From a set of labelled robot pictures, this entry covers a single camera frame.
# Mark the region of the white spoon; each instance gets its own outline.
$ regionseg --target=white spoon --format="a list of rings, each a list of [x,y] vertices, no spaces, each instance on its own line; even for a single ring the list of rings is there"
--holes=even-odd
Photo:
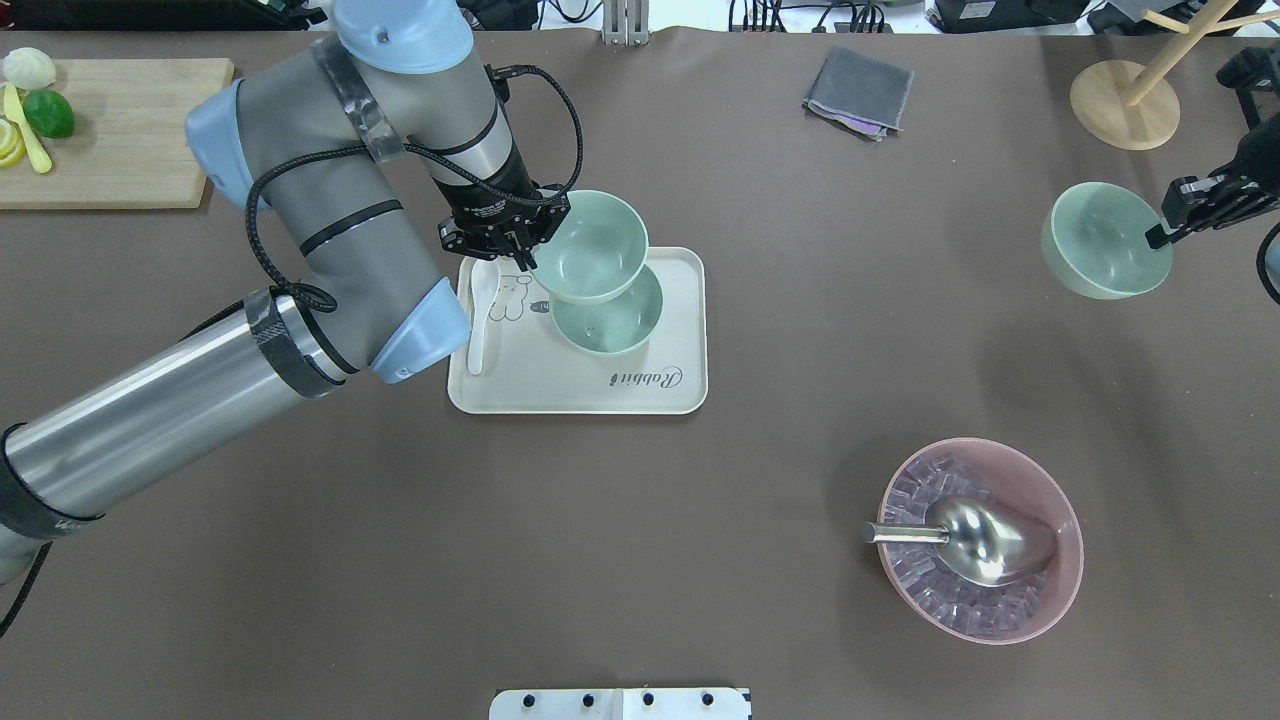
[[[479,375],[484,369],[484,328],[489,320],[489,309],[498,299],[498,282],[502,273],[497,260],[476,260],[471,265],[471,342],[467,345],[467,370]]]

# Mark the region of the scoop handle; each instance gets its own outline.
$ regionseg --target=scoop handle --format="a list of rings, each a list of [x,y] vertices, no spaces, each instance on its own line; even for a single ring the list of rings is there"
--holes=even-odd
[[[923,542],[925,544],[947,544],[950,536],[942,525],[886,525],[867,523],[863,525],[863,542],[881,544],[886,542]]]

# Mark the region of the metal stand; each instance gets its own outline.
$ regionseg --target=metal stand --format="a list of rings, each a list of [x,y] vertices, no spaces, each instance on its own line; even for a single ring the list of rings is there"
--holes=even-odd
[[[604,0],[600,35],[607,45],[648,45],[649,0]]]
[[[1280,12],[1222,20],[1236,0],[1210,0],[1189,23],[1147,10],[1143,19],[1178,35],[1142,67],[1128,60],[1097,63],[1071,83],[1071,110],[1098,140],[1124,150],[1151,150],[1174,136],[1180,108],[1164,79],[1190,49],[1211,32],[1280,17]]]

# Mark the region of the green bowl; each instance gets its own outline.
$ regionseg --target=green bowl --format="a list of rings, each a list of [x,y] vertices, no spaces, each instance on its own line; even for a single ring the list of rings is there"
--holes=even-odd
[[[552,320],[566,340],[591,355],[630,352],[649,340],[662,318],[662,284],[648,265],[622,295],[598,305],[550,301]]]
[[[1152,250],[1146,232],[1160,217],[1142,197],[1105,182],[1070,187],[1053,202],[1041,233],[1044,263],[1085,297],[1117,300],[1162,283],[1174,265],[1170,245]]]
[[[553,299],[577,305],[608,302],[640,274],[649,231],[634,208],[608,192],[572,190],[556,234],[534,249],[530,274]]]

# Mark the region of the pink bowl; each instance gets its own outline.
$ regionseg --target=pink bowl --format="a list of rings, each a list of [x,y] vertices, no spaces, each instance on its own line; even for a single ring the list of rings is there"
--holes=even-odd
[[[893,487],[893,480],[916,457],[933,462],[947,454],[954,455],[960,462],[978,473],[991,488],[992,501],[1041,520],[1057,533],[1057,552],[1050,561],[1048,577],[1039,593],[1039,611],[1028,618],[1027,623],[1016,630],[1005,630],[991,637],[966,635],[947,628],[916,605],[893,574],[888,561],[888,551],[881,544],[878,550],[884,573],[897,594],[902,596],[902,600],[920,618],[948,634],[980,644],[1014,644],[1029,641],[1061,620],[1068,609],[1071,607],[1071,602],[1075,601],[1075,593],[1080,591],[1080,582],[1084,579],[1084,538],[1080,537],[1080,524],[1075,519],[1075,511],[1071,510],[1071,503],[1062,493],[1062,488],[1057,487],[1053,478],[1034,460],[1006,445],[980,438],[943,439],[920,450],[908,457],[906,462],[902,462],[902,466],[893,473],[888,487]],[[877,520],[881,523],[884,521],[887,502],[888,489],[884,491],[884,498],[881,501],[877,514]]]

